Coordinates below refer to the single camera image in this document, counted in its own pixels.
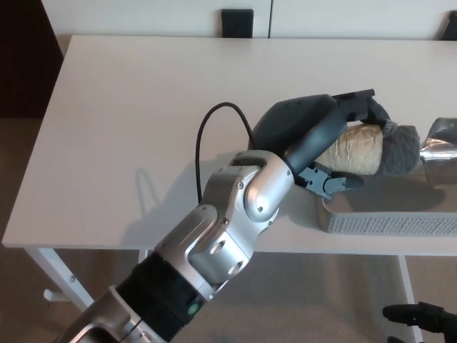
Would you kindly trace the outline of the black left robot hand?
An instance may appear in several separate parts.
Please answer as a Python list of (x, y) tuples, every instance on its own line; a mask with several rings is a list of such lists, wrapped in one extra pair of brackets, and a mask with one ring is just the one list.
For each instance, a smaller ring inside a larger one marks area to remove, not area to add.
[(324, 199), (361, 187), (360, 176), (331, 171), (316, 160), (345, 132), (349, 122), (373, 124), (379, 129), (386, 125), (390, 117), (374, 95), (373, 89), (367, 89), (280, 101), (254, 127), (248, 147), (279, 156), (292, 171), (295, 185)]

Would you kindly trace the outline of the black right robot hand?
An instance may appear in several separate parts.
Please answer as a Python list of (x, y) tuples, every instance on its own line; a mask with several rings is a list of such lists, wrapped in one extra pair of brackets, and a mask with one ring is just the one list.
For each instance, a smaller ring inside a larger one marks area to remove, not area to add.
[(443, 334), (444, 342), (456, 342), (456, 315), (443, 307), (425, 302), (394, 304), (384, 307), (382, 314), (390, 322)]

